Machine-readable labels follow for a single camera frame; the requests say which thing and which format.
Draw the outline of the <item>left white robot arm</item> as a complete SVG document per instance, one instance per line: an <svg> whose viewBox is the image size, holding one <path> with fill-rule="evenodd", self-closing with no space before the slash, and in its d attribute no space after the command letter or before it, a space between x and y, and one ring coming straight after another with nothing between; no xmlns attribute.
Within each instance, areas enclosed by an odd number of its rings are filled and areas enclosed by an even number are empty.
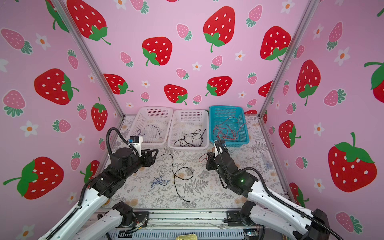
<svg viewBox="0 0 384 240"><path fill-rule="evenodd" d="M143 226L131 206L119 202L106 215L82 230L83 225L107 200L125 185L126 180L142 167L151 167L158 149L142 149L142 137L126 140L113 127L107 131L106 147L111 163L82 188L78 203L41 238L43 240L98 240L116 227L132 226L135 232Z"/></svg>

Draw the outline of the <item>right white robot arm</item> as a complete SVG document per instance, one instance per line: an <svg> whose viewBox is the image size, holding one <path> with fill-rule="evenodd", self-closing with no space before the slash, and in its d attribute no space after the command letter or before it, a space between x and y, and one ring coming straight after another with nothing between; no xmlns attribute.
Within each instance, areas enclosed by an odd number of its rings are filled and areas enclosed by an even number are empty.
<svg viewBox="0 0 384 240"><path fill-rule="evenodd" d="M252 167L239 169L225 147L208 153L207 170L216 171L224 188L246 197L240 214L252 222L273 229L292 240L337 240L323 211L311 211L270 190L262 174Z"/></svg>

